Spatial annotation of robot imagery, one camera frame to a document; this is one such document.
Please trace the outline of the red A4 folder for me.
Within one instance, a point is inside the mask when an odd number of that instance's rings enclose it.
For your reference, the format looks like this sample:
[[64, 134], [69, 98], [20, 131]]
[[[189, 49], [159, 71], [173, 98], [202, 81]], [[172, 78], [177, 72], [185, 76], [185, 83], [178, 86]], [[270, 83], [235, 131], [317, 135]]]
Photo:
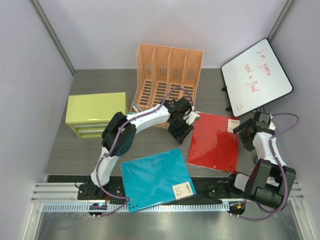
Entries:
[[233, 130], [240, 125], [235, 117], [199, 112], [189, 147], [187, 163], [227, 173], [238, 170], [239, 135]]

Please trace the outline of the blue white pen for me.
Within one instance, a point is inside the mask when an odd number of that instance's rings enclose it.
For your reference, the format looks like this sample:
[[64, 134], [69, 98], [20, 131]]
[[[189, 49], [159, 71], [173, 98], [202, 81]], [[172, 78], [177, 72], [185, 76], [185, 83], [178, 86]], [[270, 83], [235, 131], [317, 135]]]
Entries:
[[135, 113], [142, 112], [141, 108], [135, 102], [131, 103], [131, 108], [132, 108], [132, 112], [135, 112]]

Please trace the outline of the teal A4 folder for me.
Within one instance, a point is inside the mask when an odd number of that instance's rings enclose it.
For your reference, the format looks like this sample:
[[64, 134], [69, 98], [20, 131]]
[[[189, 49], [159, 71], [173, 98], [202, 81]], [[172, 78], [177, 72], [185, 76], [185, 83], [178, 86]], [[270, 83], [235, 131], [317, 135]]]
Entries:
[[129, 213], [197, 194], [179, 148], [123, 162], [121, 171]]

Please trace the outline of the orange plastic file organizer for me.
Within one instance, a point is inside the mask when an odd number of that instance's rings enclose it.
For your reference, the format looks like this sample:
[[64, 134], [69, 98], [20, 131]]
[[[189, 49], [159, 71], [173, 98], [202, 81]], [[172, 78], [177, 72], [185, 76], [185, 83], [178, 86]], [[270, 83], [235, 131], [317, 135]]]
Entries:
[[196, 102], [204, 52], [170, 46], [140, 44], [137, 54], [137, 88], [133, 102], [142, 111], [185, 97]]

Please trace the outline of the green metal drawer cabinet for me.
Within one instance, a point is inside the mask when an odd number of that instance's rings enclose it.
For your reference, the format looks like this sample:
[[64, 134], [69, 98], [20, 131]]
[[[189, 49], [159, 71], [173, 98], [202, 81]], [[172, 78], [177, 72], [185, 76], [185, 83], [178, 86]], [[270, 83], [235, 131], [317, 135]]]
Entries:
[[125, 92], [70, 95], [65, 123], [80, 138], [99, 138], [113, 116], [128, 113]]

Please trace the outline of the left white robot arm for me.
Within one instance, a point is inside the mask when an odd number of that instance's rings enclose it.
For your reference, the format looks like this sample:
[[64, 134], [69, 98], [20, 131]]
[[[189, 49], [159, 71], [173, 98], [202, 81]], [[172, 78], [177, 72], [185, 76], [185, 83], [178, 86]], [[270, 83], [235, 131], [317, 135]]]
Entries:
[[200, 115], [185, 98], [163, 100], [148, 110], [125, 115], [117, 112], [102, 132], [102, 148], [99, 160], [85, 186], [90, 199], [102, 199], [106, 193], [111, 172], [118, 159], [131, 148], [135, 136], [158, 124], [169, 123], [168, 132], [181, 145], [193, 123]]

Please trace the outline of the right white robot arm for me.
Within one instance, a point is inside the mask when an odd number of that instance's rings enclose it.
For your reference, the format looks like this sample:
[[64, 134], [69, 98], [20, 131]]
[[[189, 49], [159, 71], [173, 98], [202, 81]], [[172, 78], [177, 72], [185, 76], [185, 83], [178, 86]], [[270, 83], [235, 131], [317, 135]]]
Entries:
[[276, 210], [286, 204], [296, 171], [280, 156], [272, 118], [270, 113], [257, 111], [233, 130], [246, 150], [256, 151], [258, 161], [250, 175], [231, 173], [225, 190], [230, 197], [243, 197]]

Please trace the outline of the small whiteboard with writing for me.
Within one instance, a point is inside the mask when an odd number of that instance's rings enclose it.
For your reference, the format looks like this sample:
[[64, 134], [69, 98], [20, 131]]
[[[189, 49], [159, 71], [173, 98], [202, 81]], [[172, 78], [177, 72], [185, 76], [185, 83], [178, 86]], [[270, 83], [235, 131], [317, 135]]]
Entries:
[[268, 39], [264, 38], [221, 67], [228, 111], [240, 117], [293, 92]]

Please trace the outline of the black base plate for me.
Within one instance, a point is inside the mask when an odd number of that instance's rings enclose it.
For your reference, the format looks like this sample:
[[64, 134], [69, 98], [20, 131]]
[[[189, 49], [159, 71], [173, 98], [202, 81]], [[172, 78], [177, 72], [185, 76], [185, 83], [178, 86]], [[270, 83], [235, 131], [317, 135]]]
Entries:
[[[240, 199], [244, 197], [242, 190], [232, 186], [235, 181], [234, 174], [230, 174], [229, 177], [192, 177], [191, 180], [201, 200]], [[72, 184], [77, 190], [76, 198], [78, 200], [102, 200], [107, 197], [105, 192], [98, 187], [94, 187], [89, 181], [90, 177], [84, 175], [49, 175], [47, 179], [48, 183]], [[120, 176], [111, 176], [104, 189], [113, 195], [125, 196], [125, 188]]]

